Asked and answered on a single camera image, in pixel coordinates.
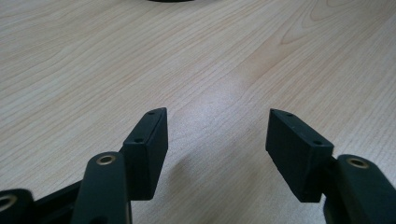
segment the black plastic part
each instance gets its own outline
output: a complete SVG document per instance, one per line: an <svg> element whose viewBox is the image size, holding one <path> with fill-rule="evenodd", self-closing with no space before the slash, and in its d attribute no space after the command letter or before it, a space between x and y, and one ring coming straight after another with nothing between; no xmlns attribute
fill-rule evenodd
<svg viewBox="0 0 396 224"><path fill-rule="evenodd" d="M396 223L396 190L374 163L342 155L338 172L337 186L351 223Z"/></svg>
<svg viewBox="0 0 396 224"><path fill-rule="evenodd" d="M295 115L271 109L265 148L297 199L318 203L320 171L334 145Z"/></svg>
<svg viewBox="0 0 396 224"><path fill-rule="evenodd" d="M81 182L78 181L35 202L35 219L42 224L70 223Z"/></svg>
<svg viewBox="0 0 396 224"><path fill-rule="evenodd" d="M90 159L71 223L132 223L121 153L105 152Z"/></svg>
<svg viewBox="0 0 396 224"><path fill-rule="evenodd" d="M22 224L34 222L34 201L27 189L0 192L0 223Z"/></svg>
<svg viewBox="0 0 396 224"><path fill-rule="evenodd" d="M168 150L166 108L151 110L136 124L120 153L126 161L129 200L151 200Z"/></svg>
<svg viewBox="0 0 396 224"><path fill-rule="evenodd" d="M337 166L338 161L332 157L328 164L323 167L323 177L320 184L323 194L326 195L323 213L327 224L350 224L347 208L337 187L339 179Z"/></svg>

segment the wooden table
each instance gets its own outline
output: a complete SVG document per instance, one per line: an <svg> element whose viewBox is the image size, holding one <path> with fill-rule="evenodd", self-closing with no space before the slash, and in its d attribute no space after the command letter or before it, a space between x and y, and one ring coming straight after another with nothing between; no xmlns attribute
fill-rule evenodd
<svg viewBox="0 0 396 224"><path fill-rule="evenodd" d="M393 0L3 0L0 73L0 187L36 199L163 106L169 150L135 223L324 223L265 151L270 108L396 184Z"/></svg>

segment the screw hole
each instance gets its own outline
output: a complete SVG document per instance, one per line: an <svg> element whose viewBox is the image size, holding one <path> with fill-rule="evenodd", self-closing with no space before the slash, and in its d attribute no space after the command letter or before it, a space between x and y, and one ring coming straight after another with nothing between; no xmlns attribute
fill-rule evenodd
<svg viewBox="0 0 396 224"><path fill-rule="evenodd" d="M116 159L115 156L112 155L105 155L101 158L99 158L96 163L98 163L99 165L108 165L111 162L113 162Z"/></svg>
<svg viewBox="0 0 396 224"><path fill-rule="evenodd" d="M356 159L356 158L349 158L346 160L349 164L361 168L361 169L367 169L369 168L369 164L365 161Z"/></svg>
<svg viewBox="0 0 396 224"><path fill-rule="evenodd" d="M134 142L142 143L143 142L143 138L136 138L136 139L134 139Z"/></svg>
<svg viewBox="0 0 396 224"><path fill-rule="evenodd" d="M323 143L322 143L322 142L320 142L320 141L314 141L314 144L315 144L315 145L318 145L318 146L321 146L321 145L323 145Z"/></svg>
<svg viewBox="0 0 396 224"><path fill-rule="evenodd" d="M107 217L95 217L90 221L90 224L107 224Z"/></svg>
<svg viewBox="0 0 396 224"><path fill-rule="evenodd" d="M7 194L0 197L0 212L7 210L18 200L17 196L13 194Z"/></svg>

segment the wood grain surface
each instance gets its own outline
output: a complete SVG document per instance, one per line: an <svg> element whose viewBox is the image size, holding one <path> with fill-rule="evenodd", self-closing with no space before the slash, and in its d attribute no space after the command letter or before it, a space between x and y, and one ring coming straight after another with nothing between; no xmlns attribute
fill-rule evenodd
<svg viewBox="0 0 396 224"><path fill-rule="evenodd" d="M80 180L163 106L169 150L134 223L325 223L265 151L270 108L396 185L393 0L0 0L0 74L0 189Z"/></svg>

